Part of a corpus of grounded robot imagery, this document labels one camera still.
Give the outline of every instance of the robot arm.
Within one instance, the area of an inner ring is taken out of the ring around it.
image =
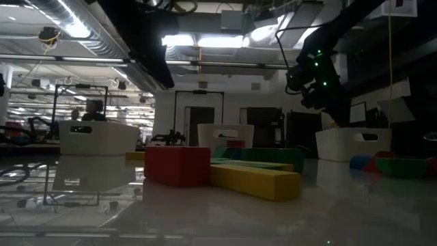
[[[323,25],[304,42],[296,61],[287,73],[287,86],[302,91],[302,104],[322,109],[340,126],[349,124],[350,97],[341,86],[330,56],[338,40],[385,0],[356,0],[337,18]]]

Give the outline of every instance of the blue block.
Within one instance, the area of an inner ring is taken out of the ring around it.
[[[364,168],[372,158],[373,156],[369,155],[354,156],[350,159],[349,168],[362,170],[362,168]]]

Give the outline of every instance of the green block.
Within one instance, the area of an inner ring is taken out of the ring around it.
[[[211,164],[227,164],[228,158],[211,158]]]
[[[218,147],[216,148],[216,150],[214,151],[214,153],[212,153],[212,158],[222,158],[223,155],[225,155],[227,150],[227,147]]]
[[[217,147],[212,158],[227,158],[233,160],[241,159],[241,148]]]
[[[304,164],[304,156],[299,149],[243,148],[241,160],[292,164],[294,171],[300,174]]]
[[[424,178],[428,163],[420,159],[377,158],[376,167],[390,177]]]

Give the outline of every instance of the foam block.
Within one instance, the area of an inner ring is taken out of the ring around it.
[[[428,171],[427,175],[429,177],[435,178],[437,177],[437,158],[430,158],[427,160],[428,163]]]
[[[376,167],[376,159],[377,158],[395,158],[396,154],[393,152],[387,152],[387,151],[379,151],[378,153],[373,156],[373,158],[367,163],[366,166],[362,168],[362,171],[364,172],[373,172],[373,173],[380,173],[381,171]]]
[[[300,174],[237,165],[211,165],[211,185],[271,201],[300,197]]]
[[[145,152],[127,152],[125,157],[127,161],[144,161]]]
[[[369,155],[356,155],[350,159],[349,168],[362,170],[372,158],[373,156]]]
[[[299,149],[243,148],[241,160],[293,164],[297,173],[302,173],[304,164],[303,153]]]
[[[238,160],[224,161],[224,164],[239,165],[239,166],[243,166],[243,167],[264,168],[264,169],[279,170],[279,171],[285,171],[285,172],[292,172],[293,171],[292,164],[265,163],[265,162],[259,162],[259,161],[238,161]]]
[[[241,149],[242,148],[228,148],[228,147],[218,147],[212,158],[227,158],[233,160],[241,160]]]
[[[209,184],[210,149],[179,146],[148,146],[144,176],[174,187]]]
[[[428,163],[419,159],[377,158],[376,167],[385,175],[396,178],[424,178]]]

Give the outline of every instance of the yellow rope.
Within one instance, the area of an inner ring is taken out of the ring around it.
[[[390,99],[389,99],[389,129],[392,120],[392,99],[393,99],[393,61],[392,61],[392,39],[391,39],[391,0],[389,0],[389,66],[390,66]]]

